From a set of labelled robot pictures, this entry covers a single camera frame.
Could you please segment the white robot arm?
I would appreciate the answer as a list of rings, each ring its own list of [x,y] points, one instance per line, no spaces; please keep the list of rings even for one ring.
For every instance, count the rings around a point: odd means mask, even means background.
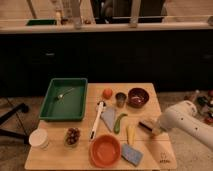
[[[213,127],[196,119],[196,114],[197,108],[194,103],[188,100],[181,101],[164,110],[154,124],[152,133],[159,135],[178,128],[213,151]]]

